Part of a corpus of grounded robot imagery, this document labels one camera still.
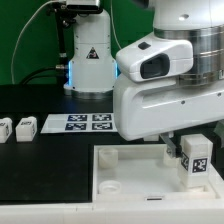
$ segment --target green wall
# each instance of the green wall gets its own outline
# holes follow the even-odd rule
[[[10,64],[12,53],[23,26],[33,13],[47,0],[7,0],[0,7],[0,85],[11,84]],[[102,1],[110,13],[110,0]],[[113,0],[114,23],[122,47],[152,31],[153,13],[136,7],[131,0]],[[73,55],[72,28],[65,30],[66,48]],[[112,55],[118,47],[112,35]],[[17,50],[14,73],[16,83],[42,67],[58,63],[58,43],[55,18],[42,10],[24,33]],[[38,83],[54,83],[53,79],[36,80]]]

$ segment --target laser warning label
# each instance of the laser warning label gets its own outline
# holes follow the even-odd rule
[[[94,47],[90,50],[89,54],[86,57],[87,59],[99,59],[98,54],[96,53],[96,50]]]

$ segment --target black surface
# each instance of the black surface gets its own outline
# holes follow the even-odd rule
[[[92,200],[94,145],[122,144],[116,133],[40,135],[49,113],[112,112],[112,99],[66,97],[57,86],[1,86],[0,117],[14,130],[22,117],[35,116],[33,142],[17,143],[15,131],[0,144],[0,204],[89,202]]]

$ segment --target white block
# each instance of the white block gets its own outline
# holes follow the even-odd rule
[[[178,176],[187,188],[205,186],[208,182],[212,142],[202,134],[182,136],[182,158]]]
[[[35,117],[22,118],[16,127],[17,142],[32,141],[37,132],[37,119]]]
[[[10,118],[0,119],[0,143],[5,143],[12,134],[12,120]]]

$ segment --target cable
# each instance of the cable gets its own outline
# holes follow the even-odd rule
[[[35,19],[35,17],[37,16],[37,14],[47,5],[49,4],[52,4],[52,3],[55,3],[55,2],[66,2],[65,0],[51,0],[51,1],[48,1],[46,3],[44,3],[34,14],[33,16],[29,19],[29,21],[26,23],[26,25],[23,27],[22,31],[20,32],[19,34],[19,37],[17,39],[17,42],[16,42],[16,46],[15,46],[15,49],[14,49],[14,52],[13,52],[13,55],[12,55],[12,61],[11,61],[11,79],[12,79],[12,84],[16,84],[15,83],[15,75],[14,75],[14,60],[15,60],[15,55],[16,55],[16,51],[17,51],[17,48],[19,46],[19,42],[21,40],[21,37],[23,35],[23,33],[25,32],[26,28],[30,25],[30,23]]]
[[[119,49],[122,49],[121,45],[119,44],[119,41],[117,39],[117,34],[116,34],[116,30],[115,30],[115,26],[114,26],[114,13],[113,13],[113,0],[110,0],[110,14],[111,14],[111,23],[112,23],[112,28],[113,28],[113,33],[114,33],[114,38],[115,41],[117,43],[117,46],[119,47]]]
[[[60,74],[53,74],[53,75],[38,75],[34,77],[30,77],[29,79],[26,80],[22,85],[26,85],[28,82],[30,82],[33,79],[38,79],[38,78],[57,78],[60,77]]]
[[[55,71],[56,68],[55,67],[47,67],[47,68],[38,69],[38,70],[30,73],[29,75],[27,75],[19,84],[23,85],[27,82],[27,80],[30,80],[30,78],[34,77],[35,75],[37,75],[41,72],[52,71],[52,70]]]

